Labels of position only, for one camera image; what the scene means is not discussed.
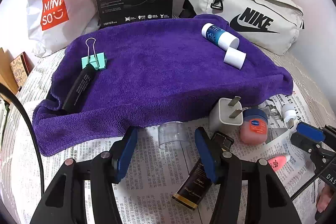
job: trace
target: miniso bag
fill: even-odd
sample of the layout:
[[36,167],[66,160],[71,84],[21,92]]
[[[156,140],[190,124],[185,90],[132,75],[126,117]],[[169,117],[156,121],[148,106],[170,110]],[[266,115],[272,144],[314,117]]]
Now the miniso bag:
[[283,55],[303,26],[302,8],[291,0],[189,0],[196,14],[216,14],[246,39]]
[[92,0],[28,0],[27,25],[32,52],[46,57],[79,37],[97,9]]

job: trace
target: blue clamp pad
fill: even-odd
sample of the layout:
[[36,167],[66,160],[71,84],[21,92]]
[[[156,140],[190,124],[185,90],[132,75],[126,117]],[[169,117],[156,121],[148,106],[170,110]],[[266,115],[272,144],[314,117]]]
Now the blue clamp pad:
[[211,182],[216,184],[219,180],[216,170],[220,166],[220,162],[218,162],[218,159],[220,160],[220,158],[214,158],[214,155],[211,152],[210,142],[211,141],[203,128],[197,128],[195,130],[195,143],[201,157],[205,173]]
[[116,171],[117,182],[120,182],[126,176],[137,141],[137,128],[129,127],[122,140],[114,142],[110,149],[112,153],[111,163]]
[[296,131],[301,135],[317,143],[323,142],[326,138],[322,130],[313,127],[305,122],[299,122],[298,125],[296,126]]

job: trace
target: white cap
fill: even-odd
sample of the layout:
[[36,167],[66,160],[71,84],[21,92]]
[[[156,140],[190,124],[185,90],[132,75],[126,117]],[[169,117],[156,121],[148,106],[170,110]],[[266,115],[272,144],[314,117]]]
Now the white cap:
[[212,25],[214,25],[214,24],[212,24],[212,23],[207,23],[207,24],[205,24],[205,25],[203,26],[203,28],[202,28],[202,36],[203,36],[204,38],[207,38],[207,37],[206,37],[207,30],[208,30]]
[[224,63],[227,63],[237,69],[241,69],[246,58],[246,53],[229,47],[224,57]]
[[283,121],[286,123],[290,119],[296,119],[296,111],[294,104],[286,104],[281,109],[281,114],[283,117]]
[[237,49],[239,46],[239,38],[229,32],[222,33],[218,39],[218,46],[224,51],[227,51],[229,47]]

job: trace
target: white cylinder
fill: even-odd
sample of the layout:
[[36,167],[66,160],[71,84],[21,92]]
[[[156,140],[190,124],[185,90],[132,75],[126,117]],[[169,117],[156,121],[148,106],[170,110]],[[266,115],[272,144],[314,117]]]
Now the white cylinder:
[[246,53],[229,47],[224,57],[224,63],[227,63],[237,69],[241,69],[246,58]]
[[286,123],[290,119],[296,119],[296,111],[294,104],[286,104],[281,109],[281,114],[283,117],[283,121]]
[[227,51],[229,47],[238,48],[239,46],[237,37],[212,23],[207,23],[203,26],[202,36],[224,51]]

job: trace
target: nike bag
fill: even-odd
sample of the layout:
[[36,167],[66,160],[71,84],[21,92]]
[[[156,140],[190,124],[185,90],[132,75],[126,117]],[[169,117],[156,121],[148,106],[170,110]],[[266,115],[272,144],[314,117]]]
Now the nike bag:
[[291,0],[189,0],[196,14],[216,14],[254,44],[283,55],[303,26],[303,11]]

